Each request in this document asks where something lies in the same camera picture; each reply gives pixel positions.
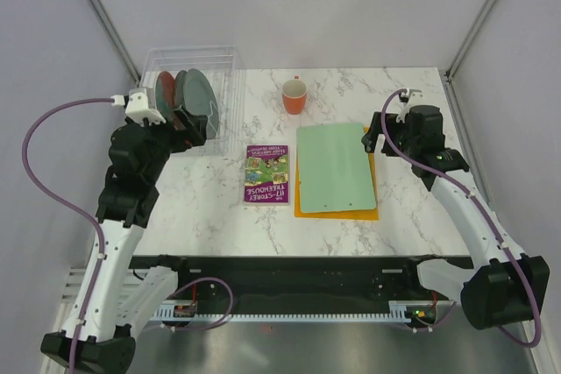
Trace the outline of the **red and teal floral plate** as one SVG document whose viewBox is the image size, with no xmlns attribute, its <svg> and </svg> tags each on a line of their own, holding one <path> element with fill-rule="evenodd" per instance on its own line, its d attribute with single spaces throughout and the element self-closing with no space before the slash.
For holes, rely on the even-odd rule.
<svg viewBox="0 0 561 374">
<path fill-rule="evenodd" d="M 155 84 L 157 110 L 168 121 L 174 120 L 175 79 L 167 71 L 159 73 Z"/>
</svg>

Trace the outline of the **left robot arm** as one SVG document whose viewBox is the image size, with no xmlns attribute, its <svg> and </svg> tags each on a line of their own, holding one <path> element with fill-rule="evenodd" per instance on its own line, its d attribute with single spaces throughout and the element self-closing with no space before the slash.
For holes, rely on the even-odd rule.
<svg viewBox="0 0 561 374">
<path fill-rule="evenodd" d="M 70 373 L 125 373 L 136 341 L 160 304 L 185 297 L 192 288 L 188 272 L 155 266 L 121 301 L 121 291 L 139 240 L 159 198 L 157 180 L 171 154 L 202 146 L 206 116 L 183 108 L 160 124 L 129 120 L 110 139 L 104 188 L 94 219 L 97 239 L 80 291 L 60 332 L 44 336 L 40 350 Z"/>
</svg>

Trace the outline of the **dark blue speckled plate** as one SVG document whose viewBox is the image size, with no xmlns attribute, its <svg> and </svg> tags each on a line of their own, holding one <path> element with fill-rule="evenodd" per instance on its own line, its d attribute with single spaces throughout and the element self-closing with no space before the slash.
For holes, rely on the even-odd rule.
<svg viewBox="0 0 561 374">
<path fill-rule="evenodd" d="M 187 77 L 187 71 L 181 70 L 174 77 L 174 106 L 184 107 L 184 94 L 185 94 L 185 80 Z"/>
</svg>

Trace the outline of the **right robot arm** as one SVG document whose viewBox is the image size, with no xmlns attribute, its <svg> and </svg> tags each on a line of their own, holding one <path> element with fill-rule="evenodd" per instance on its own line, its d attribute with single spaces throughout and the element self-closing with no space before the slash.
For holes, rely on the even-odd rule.
<svg viewBox="0 0 561 374">
<path fill-rule="evenodd" d="M 445 144 L 440 109 L 417 105 L 401 114 L 377 111 L 362 138 L 366 152 L 374 151 L 379 136 L 385 138 L 382 153 L 409 162 L 443 206 L 472 260 L 472 268 L 462 269 L 444 258 L 424 259 L 401 276 L 403 292 L 415 299 L 430 290 L 441 293 L 458 302 L 478 330 L 533 321 L 540 335 L 550 268 L 543 257 L 529 256 L 487 206 L 461 152 Z"/>
</svg>

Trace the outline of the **grey-green plate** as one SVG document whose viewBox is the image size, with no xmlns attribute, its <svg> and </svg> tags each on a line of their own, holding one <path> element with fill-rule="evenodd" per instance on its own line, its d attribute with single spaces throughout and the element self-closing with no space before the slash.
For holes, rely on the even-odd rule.
<svg viewBox="0 0 561 374">
<path fill-rule="evenodd" d="M 214 139 L 219 129 L 217 99 L 207 77 L 198 69 L 189 69 L 183 82 L 183 105 L 194 116 L 206 116 L 207 139 Z"/>
</svg>

